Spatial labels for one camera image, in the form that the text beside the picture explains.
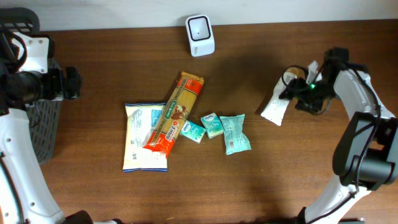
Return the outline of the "white Pantene tube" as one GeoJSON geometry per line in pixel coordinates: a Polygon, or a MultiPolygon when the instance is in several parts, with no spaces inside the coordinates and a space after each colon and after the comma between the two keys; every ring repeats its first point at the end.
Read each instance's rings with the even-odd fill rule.
{"type": "Polygon", "coordinates": [[[295,80],[297,76],[292,72],[285,72],[279,79],[273,90],[273,95],[261,113],[261,116],[274,124],[281,126],[284,114],[289,105],[290,100],[280,99],[280,94],[286,89],[282,80],[288,84],[290,81],[295,80]]]}

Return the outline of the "teal wet wipes pack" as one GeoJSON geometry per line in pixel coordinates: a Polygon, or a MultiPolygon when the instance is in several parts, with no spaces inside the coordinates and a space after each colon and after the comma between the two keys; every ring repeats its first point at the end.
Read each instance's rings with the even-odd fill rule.
{"type": "Polygon", "coordinates": [[[237,116],[220,116],[224,129],[226,155],[251,150],[249,139],[243,133],[245,114],[237,116]]]}

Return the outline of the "large cream wipes bag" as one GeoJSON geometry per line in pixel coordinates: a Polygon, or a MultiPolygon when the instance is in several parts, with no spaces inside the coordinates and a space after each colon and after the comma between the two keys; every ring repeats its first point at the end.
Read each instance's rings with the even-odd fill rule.
{"type": "Polygon", "coordinates": [[[152,134],[165,103],[126,103],[126,144],[123,172],[167,172],[167,158],[162,152],[144,148],[152,134]]]}

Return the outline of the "Kleenex tissue pack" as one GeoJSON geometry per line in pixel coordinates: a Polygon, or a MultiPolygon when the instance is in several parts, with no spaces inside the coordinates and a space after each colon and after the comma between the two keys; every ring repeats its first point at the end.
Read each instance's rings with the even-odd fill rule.
{"type": "Polygon", "coordinates": [[[203,139],[205,132],[206,132],[205,128],[191,121],[186,121],[180,131],[180,134],[199,144],[201,143],[201,140],[203,139]]]}
{"type": "Polygon", "coordinates": [[[201,123],[206,129],[206,133],[209,139],[212,139],[224,133],[223,126],[216,113],[212,113],[202,117],[201,123]]]}

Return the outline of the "San Remo spaghetti pack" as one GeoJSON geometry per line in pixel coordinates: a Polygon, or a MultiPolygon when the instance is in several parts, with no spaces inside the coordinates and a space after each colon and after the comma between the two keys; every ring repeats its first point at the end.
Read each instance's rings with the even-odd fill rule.
{"type": "Polygon", "coordinates": [[[162,110],[154,130],[143,145],[144,149],[170,154],[175,142],[189,117],[205,79],[182,72],[171,97],[162,110]]]}

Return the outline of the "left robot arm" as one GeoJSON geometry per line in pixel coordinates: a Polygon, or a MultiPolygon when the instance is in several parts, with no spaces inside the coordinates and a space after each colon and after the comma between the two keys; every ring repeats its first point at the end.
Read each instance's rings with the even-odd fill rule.
{"type": "Polygon", "coordinates": [[[42,102],[75,100],[81,77],[60,68],[53,40],[19,24],[1,26],[1,223],[92,223],[81,210],[65,215],[53,198],[34,151],[32,132],[53,134],[42,102]]]}

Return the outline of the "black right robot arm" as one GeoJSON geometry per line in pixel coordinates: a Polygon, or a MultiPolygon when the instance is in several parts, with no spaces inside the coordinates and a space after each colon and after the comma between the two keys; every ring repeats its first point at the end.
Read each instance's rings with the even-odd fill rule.
{"type": "Polygon", "coordinates": [[[371,85],[367,66],[351,62],[348,49],[325,52],[314,69],[289,66],[280,77],[280,100],[298,100],[297,110],[314,116],[342,101],[349,123],[333,154],[333,175],[316,201],[294,223],[339,223],[363,197],[397,178],[397,118],[371,85]]]}

